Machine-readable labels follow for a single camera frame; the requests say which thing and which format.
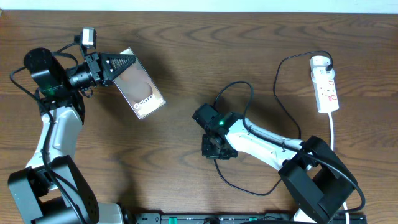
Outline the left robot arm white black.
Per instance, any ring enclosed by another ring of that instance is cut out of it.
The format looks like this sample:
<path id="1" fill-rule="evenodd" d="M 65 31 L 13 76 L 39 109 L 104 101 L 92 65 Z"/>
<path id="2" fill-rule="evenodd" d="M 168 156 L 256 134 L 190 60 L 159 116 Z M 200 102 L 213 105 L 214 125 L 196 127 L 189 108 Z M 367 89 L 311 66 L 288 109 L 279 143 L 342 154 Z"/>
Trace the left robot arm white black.
<path id="1" fill-rule="evenodd" d="M 131 49 L 120 54 L 88 53 L 84 62 L 64 69 L 62 51 L 36 48 L 24 57 L 24 68 L 38 85 L 28 95 L 39 106 L 42 133 L 26 167 L 11 173 L 7 184 L 24 223 L 135 223 L 119 203 L 100 203 L 77 168 L 76 141 L 85 120 L 86 90 L 108 86 L 136 63 Z"/>

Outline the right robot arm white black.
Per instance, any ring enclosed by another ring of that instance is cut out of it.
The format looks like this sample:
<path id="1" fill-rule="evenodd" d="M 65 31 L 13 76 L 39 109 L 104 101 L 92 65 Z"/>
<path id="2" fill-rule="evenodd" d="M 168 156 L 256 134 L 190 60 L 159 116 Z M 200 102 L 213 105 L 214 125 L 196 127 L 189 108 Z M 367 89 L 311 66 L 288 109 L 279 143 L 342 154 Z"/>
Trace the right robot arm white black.
<path id="1" fill-rule="evenodd" d="M 193 116 L 205 133 L 202 155 L 228 160 L 245 152 L 273 167 L 302 213 L 329 223 L 357 186 L 356 179 L 322 139 L 279 136 L 253 124 L 238 113 L 223 115 L 205 103 Z"/>

